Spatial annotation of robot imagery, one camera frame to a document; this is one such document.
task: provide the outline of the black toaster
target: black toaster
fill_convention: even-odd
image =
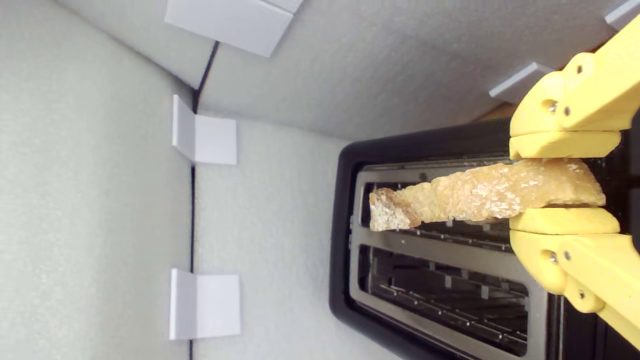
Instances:
[[[633,231],[631,216],[638,213],[635,137],[625,131],[606,158],[585,160],[623,233]],[[578,312],[536,283],[511,250],[506,220],[369,230],[367,199],[376,187],[509,163],[508,143],[504,119],[347,146],[333,205],[333,314],[405,359],[640,359],[597,315]]]

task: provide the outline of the white foam board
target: white foam board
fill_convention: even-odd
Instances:
[[[91,25],[198,88],[215,43],[164,21],[166,0],[57,0]]]
[[[278,45],[293,14],[257,0],[169,0],[164,20],[265,57]]]
[[[538,80],[552,71],[553,69],[539,63],[530,63],[524,69],[516,72],[509,79],[491,89],[489,95],[511,104],[518,104]]]
[[[611,10],[604,19],[612,28],[620,31],[638,15],[640,15],[640,0],[627,0]]]

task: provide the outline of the white wall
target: white wall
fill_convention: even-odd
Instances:
[[[215,40],[164,22],[167,0],[57,0],[198,88]]]
[[[346,139],[470,122],[536,61],[613,34],[619,0],[306,0],[270,59],[221,44],[201,110]]]
[[[0,0],[0,34],[0,357],[186,360],[186,87],[50,1]]]
[[[329,309],[333,192],[347,143],[238,122],[238,166],[196,168],[195,270],[240,274],[241,336],[196,340],[196,360],[397,357]]]

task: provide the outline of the black seam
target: black seam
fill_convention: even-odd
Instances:
[[[204,73],[202,73],[202,79],[200,79],[200,85],[197,89],[193,89],[193,113],[198,113],[198,105],[200,105],[200,94],[202,93],[202,89],[204,85],[207,83],[207,78],[209,77],[209,71],[211,71],[211,64],[213,63],[213,58],[216,56],[218,52],[218,47],[220,46],[220,42],[216,41],[213,44],[213,49],[211,49],[211,55],[209,55],[209,61],[207,61],[207,66],[204,68]]]

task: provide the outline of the metal toaster slot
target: metal toaster slot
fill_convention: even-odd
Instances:
[[[527,352],[528,302],[519,282],[366,245],[361,290],[511,354]]]
[[[546,357],[547,292],[509,246],[509,224],[440,222],[369,230],[369,193],[504,157],[365,167],[356,179],[349,294],[366,309],[468,359]]]

